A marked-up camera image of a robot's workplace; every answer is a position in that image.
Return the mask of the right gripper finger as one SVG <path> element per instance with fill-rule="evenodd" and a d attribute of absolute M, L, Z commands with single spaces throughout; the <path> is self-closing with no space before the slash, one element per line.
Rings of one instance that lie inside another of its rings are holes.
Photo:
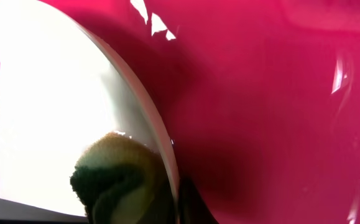
<path fill-rule="evenodd" d="M 0 198 L 0 223 L 76 224 L 88 223 L 87 218 L 68 215 Z"/>

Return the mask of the green yellow sponge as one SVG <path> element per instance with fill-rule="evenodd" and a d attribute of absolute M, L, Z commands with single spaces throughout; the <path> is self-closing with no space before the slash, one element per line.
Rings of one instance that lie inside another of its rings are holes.
<path fill-rule="evenodd" d="M 164 163 L 145 145 L 116 133 L 94 142 L 77 160 L 70 185 L 89 223 L 174 223 Z"/>

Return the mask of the white plate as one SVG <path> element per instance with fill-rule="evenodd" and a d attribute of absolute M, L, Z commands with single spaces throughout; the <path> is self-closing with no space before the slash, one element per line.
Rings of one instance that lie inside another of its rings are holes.
<path fill-rule="evenodd" d="M 0 1 L 0 198 L 86 218 L 70 176 L 108 133 L 160 155 L 178 223 L 172 143 L 130 66 L 53 6 Z"/>

